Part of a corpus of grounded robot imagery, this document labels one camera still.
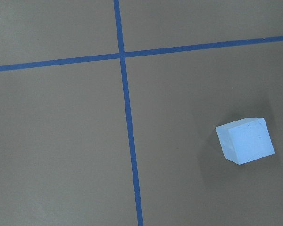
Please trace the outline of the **light blue foam block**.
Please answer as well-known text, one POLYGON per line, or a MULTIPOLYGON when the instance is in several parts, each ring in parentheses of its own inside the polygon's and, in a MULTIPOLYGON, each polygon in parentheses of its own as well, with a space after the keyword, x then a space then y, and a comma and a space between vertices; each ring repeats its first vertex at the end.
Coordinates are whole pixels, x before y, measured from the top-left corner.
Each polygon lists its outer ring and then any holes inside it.
POLYGON ((264 118, 244 118, 216 127, 224 157, 238 165, 273 155, 264 118))

